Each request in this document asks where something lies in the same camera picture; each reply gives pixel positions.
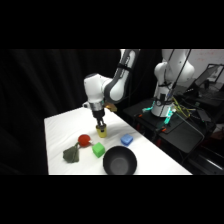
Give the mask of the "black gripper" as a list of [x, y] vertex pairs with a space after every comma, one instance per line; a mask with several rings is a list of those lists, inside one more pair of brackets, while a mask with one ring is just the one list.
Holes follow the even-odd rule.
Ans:
[[96, 128], [101, 130], [101, 126], [102, 126], [102, 129], [106, 129], [107, 124], [105, 124], [103, 120], [103, 117], [105, 116], [105, 111], [104, 110], [93, 111], [92, 114], [93, 114], [93, 117], [97, 119], [98, 125], [96, 125]]

